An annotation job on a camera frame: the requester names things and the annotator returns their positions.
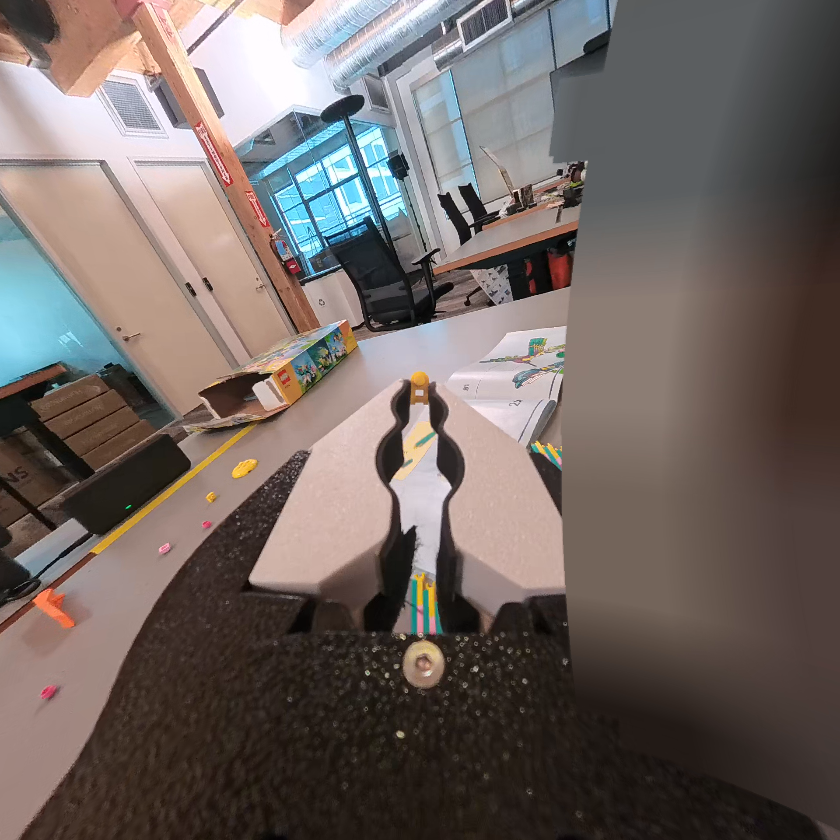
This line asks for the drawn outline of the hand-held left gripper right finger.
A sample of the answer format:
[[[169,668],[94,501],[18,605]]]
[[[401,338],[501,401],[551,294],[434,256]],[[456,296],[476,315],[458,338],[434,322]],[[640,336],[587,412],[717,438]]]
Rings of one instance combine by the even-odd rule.
[[[432,383],[437,468],[450,484],[436,561],[444,632],[477,632],[506,604],[565,596],[563,520],[544,479],[560,472]]]

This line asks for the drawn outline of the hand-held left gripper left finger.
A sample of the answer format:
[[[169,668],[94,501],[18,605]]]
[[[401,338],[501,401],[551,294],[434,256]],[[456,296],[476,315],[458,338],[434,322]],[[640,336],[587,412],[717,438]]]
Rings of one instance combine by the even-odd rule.
[[[411,384],[397,380],[313,445],[248,584],[336,603],[366,631],[391,632],[417,548],[391,487],[404,462]]]

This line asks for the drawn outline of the multicoloured lego assembly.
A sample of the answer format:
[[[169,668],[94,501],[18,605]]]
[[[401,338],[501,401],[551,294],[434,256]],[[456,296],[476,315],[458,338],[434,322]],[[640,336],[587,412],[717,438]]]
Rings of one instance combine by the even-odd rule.
[[[424,572],[415,572],[407,591],[411,633],[436,635],[441,632],[436,581]]]

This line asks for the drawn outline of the colourful lego box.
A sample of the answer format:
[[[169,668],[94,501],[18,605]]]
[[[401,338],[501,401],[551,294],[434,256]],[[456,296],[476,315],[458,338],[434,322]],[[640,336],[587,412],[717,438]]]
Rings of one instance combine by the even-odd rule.
[[[284,339],[201,390],[212,417],[185,429],[214,431],[282,413],[357,348],[346,320]]]

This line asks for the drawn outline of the orange lego piece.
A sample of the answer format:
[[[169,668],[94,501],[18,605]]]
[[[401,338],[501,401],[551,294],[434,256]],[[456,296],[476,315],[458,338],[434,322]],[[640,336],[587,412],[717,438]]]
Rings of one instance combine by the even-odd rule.
[[[33,599],[32,603],[47,617],[56,621],[64,628],[72,628],[76,625],[72,616],[66,612],[64,601],[66,594],[58,592],[54,588],[46,588],[40,591]]]

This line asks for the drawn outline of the closed instruction booklet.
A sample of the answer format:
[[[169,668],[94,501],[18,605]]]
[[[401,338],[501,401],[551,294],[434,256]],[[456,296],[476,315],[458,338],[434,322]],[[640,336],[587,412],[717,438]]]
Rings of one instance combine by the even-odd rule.
[[[437,466],[438,436],[427,406],[412,407],[403,430],[403,466],[391,482],[400,503],[402,530],[415,531],[413,570],[436,576],[442,507],[450,485]]]

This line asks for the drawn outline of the open instruction booklet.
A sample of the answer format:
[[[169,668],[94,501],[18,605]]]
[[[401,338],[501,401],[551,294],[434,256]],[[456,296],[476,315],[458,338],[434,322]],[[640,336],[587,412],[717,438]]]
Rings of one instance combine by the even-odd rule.
[[[488,355],[453,373],[445,385],[529,447],[560,403],[566,333],[565,326],[509,332]]]

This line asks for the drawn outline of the yellow tape strip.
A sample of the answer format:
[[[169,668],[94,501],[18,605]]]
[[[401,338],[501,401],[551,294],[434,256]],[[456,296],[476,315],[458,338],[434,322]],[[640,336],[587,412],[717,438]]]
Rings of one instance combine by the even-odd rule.
[[[119,525],[114,530],[111,530],[101,541],[99,541],[96,545],[90,548],[89,552],[85,555],[85,559],[87,559],[90,556],[99,555],[107,547],[119,540],[126,532],[131,530],[132,527],[138,524],[154,509],[158,508],[164,501],[167,501],[169,498],[171,498],[179,489],[183,488],[188,482],[190,482],[193,478],[200,474],[206,467],[209,467],[215,460],[220,458],[221,455],[225,454],[229,449],[231,449],[231,447],[234,447],[239,440],[241,440],[244,436],[250,433],[256,426],[257,423],[250,423],[249,425],[245,426],[240,431],[238,431],[236,434],[234,434],[229,440],[222,444],[221,447],[213,451],[213,453],[211,453],[209,456],[205,457],[205,459],[202,460],[197,466],[191,468],[183,476],[178,478],[178,480],[176,480],[167,488],[165,488],[154,499],[150,500],[145,505],[143,505],[142,508],[139,509],[139,511],[135,512],[125,523]]]

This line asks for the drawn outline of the black box device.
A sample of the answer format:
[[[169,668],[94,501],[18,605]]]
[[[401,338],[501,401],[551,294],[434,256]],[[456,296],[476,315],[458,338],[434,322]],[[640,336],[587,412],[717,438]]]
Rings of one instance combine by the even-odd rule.
[[[168,435],[152,436],[73,487],[60,508],[91,534],[102,536],[132,516],[191,468]]]

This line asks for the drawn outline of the white recycling bin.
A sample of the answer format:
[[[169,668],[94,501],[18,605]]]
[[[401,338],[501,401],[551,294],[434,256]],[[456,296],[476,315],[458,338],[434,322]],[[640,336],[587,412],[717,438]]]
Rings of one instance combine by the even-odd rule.
[[[301,282],[321,327],[346,320],[352,329],[364,325],[360,300],[342,268]]]

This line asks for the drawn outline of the black mesh office chair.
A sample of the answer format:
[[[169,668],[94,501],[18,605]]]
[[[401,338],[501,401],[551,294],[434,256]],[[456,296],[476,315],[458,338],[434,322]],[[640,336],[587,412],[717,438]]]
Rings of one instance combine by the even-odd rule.
[[[438,248],[415,259],[416,269],[407,272],[370,217],[326,234],[324,240],[350,279],[364,326],[373,333],[431,322],[438,300],[455,288],[450,281],[434,284],[432,263]]]

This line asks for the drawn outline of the stack of cardboard boxes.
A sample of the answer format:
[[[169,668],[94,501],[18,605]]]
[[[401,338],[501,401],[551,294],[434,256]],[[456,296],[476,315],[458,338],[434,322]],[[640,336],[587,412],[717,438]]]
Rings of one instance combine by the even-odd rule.
[[[34,400],[21,391],[3,395],[2,481],[34,506],[56,497],[76,478],[31,431],[28,423],[32,418],[91,469],[108,465],[155,431],[97,374]]]

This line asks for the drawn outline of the grey office desk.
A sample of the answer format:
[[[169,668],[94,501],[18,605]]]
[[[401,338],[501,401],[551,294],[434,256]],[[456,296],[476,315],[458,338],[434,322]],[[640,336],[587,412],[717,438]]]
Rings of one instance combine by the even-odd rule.
[[[453,270],[490,270],[513,266],[512,282],[504,277],[500,291],[486,291],[491,306],[553,291],[547,252],[574,250],[582,206],[544,205],[484,226],[464,245],[436,265],[436,277]]]

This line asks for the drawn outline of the beige door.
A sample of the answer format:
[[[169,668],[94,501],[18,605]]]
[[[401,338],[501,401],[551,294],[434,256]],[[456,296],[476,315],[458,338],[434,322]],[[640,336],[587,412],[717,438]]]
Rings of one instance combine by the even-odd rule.
[[[295,334],[206,164],[138,161],[136,171],[191,268],[186,285],[242,364]]]
[[[230,366],[99,163],[2,165],[2,195],[174,413]]]

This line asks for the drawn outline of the brown wooden table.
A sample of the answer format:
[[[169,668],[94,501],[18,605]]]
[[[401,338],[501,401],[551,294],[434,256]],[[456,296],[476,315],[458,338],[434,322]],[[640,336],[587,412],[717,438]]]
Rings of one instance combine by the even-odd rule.
[[[64,451],[67,447],[63,444],[58,444],[56,448],[58,437],[52,433],[49,433],[52,437],[46,443],[38,436],[39,433],[32,431],[32,424],[35,424],[41,432],[46,426],[38,420],[36,413],[30,411],[29,399],[38,399],[43,396],[46,393],[46,389],[67,372],[67,367],[63,363],[53,363],[44,368],[24,374],[1,387],[2,438],[14,434],[20,427],[25,427],[32,435],[37,437],[42,448],[50,453],[50,456],[55,462],[62,466],[69,464],[67,453]]]

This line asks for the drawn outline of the black speaker on stand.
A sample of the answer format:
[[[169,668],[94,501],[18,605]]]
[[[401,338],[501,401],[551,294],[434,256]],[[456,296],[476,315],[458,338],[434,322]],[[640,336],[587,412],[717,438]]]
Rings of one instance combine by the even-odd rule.
[[[388,230],[401,265],[409,267],[427,251],[427,235],[421,214],[416,207],[407,158],[400,151],[392,152],[387,159],[387,165],[402,198],[402,207],[397,210],[397,215],[387,222]]]

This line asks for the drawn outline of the black floor lamp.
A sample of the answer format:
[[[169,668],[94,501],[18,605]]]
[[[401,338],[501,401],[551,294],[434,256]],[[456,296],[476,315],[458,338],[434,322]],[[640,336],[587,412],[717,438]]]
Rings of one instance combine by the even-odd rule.
[[[364,105],[361,94],[349,94],[331,103],[321,112],[320,117],[325,124],[343,126],[355,170],[354,178],[360,182],[364,204],[397,263],[401,265],[387,225],[403,204],[396,180],[387,165],[389,155],[398,150],[391,148],[380,125],[365,122],[360,128],[356,126],[354,118]]]

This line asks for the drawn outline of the white ceiling vent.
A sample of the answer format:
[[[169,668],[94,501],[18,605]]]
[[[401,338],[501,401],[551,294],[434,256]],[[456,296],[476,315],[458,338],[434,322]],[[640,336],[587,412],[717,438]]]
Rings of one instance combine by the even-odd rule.
[[[484,43],[513,22],[510,1],[482,1],[456,18],[464,52]]]

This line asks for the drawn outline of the wooden post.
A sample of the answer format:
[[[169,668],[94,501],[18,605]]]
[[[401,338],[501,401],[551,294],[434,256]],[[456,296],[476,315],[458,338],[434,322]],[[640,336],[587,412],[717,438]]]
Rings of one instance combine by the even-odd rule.
[[[171,4],[121,1],[114,5],[120,16],[140,33],[161,69],[293,325],[299,332],[315,329],[319,321],[299,281],[280,262],[270,244],[272,228],[268,216],[187,55],[169,15]]]

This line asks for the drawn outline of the wall air vent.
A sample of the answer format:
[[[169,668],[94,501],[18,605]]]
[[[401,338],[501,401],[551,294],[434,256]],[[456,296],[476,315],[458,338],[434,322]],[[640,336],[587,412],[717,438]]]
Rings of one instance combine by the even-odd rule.
[[[137,81],[123,77],[106,79],[97,94],[122,135],[156,139],[168,137]]]

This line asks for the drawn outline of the silver ceiling duct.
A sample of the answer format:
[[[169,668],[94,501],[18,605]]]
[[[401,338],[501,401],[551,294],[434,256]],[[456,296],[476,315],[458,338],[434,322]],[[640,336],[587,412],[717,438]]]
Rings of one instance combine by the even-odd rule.
[[[287,57],[299,68],[322,64],[336,91],[346,91],[372,75],[421,37],[433,34],[438,70],[506,32],[520,20],[553,2],[512,1],[513,22],[487,41],[464,52],[456,18],[481,2],[467,1],[317,1],[289,24],[280,39]]]

